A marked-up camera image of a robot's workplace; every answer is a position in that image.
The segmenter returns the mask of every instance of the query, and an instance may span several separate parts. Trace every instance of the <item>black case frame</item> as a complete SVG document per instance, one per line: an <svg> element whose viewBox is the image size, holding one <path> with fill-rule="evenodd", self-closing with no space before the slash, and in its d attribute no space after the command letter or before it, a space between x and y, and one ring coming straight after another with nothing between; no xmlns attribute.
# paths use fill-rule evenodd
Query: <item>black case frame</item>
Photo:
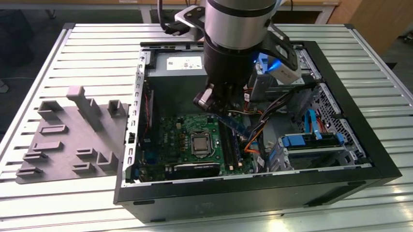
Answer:
<svg viewBox="0 0 413 232"><path fill-rule="evenodd" d="M382 185L401 177L316 43L291 43L302 45L310 55L373 167L271 176L256 174L254 178L121 188L119 163L113 204L123 205L143 222L331 204L363 188ZM157 52L176 52L176 45L184 46L187 49L183 51L188 51L191 45L201 46L201 43L141 43L141 47L151 47L149 51L155 49Z"/></svg>

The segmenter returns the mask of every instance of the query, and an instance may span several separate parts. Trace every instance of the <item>wooden cabinet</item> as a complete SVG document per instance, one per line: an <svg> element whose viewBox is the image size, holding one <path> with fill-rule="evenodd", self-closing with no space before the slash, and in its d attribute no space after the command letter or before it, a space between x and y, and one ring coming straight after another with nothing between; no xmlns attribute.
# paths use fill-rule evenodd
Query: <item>wooden cabinet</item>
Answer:
<svg viewBox="0 0 413 232"><path fill-rule="evenodd" d="M350 23L382 55L413 21L413 0L342 0L330 24Z"/></svg>

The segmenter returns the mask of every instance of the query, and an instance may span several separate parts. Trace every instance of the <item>slatted metal surface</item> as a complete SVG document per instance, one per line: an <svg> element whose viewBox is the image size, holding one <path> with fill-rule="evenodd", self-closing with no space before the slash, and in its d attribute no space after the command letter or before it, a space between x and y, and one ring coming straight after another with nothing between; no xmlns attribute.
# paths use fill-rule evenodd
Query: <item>slatted metal surface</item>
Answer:
<svg viewBox="0 0 413 232"><path fill-rule="evenodd" d="M393 74L342 25L280 25L292 40L314 40L367 118L402 177L338 203L315 208L143 225L112 204L115 176L29 185L14 183L33 138L42 100L73 105L66 87L82 85L97 104L131 103L143 41L185 41L151 24L80 24L62 30L49 58L0 144L0 230L92 231L121 228L168 231L410 231L413 225L413 107Z"/></svg>

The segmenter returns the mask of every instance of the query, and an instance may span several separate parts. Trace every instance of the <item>table leg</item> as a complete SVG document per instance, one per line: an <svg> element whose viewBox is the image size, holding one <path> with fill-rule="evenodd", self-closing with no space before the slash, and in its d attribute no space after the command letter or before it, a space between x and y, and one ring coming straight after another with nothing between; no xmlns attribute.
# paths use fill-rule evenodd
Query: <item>table leg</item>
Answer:
<svg viewBox="0 0 413 232"><path fill-rule="evenodd" d="M144 4L139 5L139 10L140 10L143 23L152 23L152 20L149 18L151 5L144 5Z"/></svg>
<svg viewBox="0 0 413 232"><path fill-rule="evenodd" d="M330 16L332 14L334 7L335 6L323 6L322 12L316 17L315 24L327 24Z"/></svg>
<svg viewBox="0 0 413 232"><path fill-rule="evenodd" d="M56 10L44 10L49 19L56 18Z"/></svg>

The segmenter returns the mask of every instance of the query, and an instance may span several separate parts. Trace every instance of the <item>cpu socket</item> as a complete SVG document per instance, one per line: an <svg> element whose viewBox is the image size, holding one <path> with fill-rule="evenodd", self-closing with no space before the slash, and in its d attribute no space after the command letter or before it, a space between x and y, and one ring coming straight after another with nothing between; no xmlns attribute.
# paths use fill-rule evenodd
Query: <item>cpu socket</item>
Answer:
<svg viewBox="0 0 413 232"><path fill-rule="evenodd" d="M191 151L197 158L204 158L211 154L209 134L191 134Z"/></svg>

